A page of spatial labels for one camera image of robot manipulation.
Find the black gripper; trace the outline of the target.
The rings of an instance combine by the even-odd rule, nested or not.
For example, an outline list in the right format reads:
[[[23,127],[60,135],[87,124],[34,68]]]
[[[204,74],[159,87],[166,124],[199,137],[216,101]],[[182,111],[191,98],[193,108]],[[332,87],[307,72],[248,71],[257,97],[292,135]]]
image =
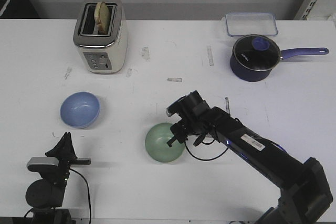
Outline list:
[[[173,137],[167,141],[167,145],[172,147],[174,142],[184,143],[189,135],[197,136],[196,143],[203,142],[206,136],[211,136],[215,141],[217,135],[210,128],[203,116],[210,111],[210,107],[205,100],[202,99],[198,91],[193,91],[186,95],[181,104],[181,110],[176,114],[181,120],[170,127]]]
[[[67,141],[69,143],[69,149],[66,150]],[[90,158],[78,158],[73,147],[71,133],[65,133],[60,141],[55,145],[53,150],[45,153],[47,157],[55,157],[59,161],[58,167],[60,168],[60,174],[63,179],[69,178],[70,168],[72,165],[90,165]]]

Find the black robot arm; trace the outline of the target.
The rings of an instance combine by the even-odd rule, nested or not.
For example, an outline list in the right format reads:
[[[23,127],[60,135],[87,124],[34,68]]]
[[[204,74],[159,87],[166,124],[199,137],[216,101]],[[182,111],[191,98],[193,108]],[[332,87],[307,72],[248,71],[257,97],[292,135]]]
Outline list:
[[[223,143],[280,189],[277,207],[271,207],[257,223],[316,223],[333,197],[322,165],[313,157],[299,162],[276,143],[261,137],[221,108],[210,108],[197,91],[185,95],[167,109],[181,120],[170,128],[167,142],[185,143],[196,135],[199,145],[207,134]]]
[[[70,172],[78,174],[87,186],[88,204],[91,204],[89,184],[85,177],[72,169],[73,165],[90,165],[90,158],[76,156],[71,133],[66,132],[55,147],[42,157],[32,157],[26,167],[39,173],[41,179],[26,190],[25,199],[31,206],[31,223],[76,223],[70,210],[62,208]]]

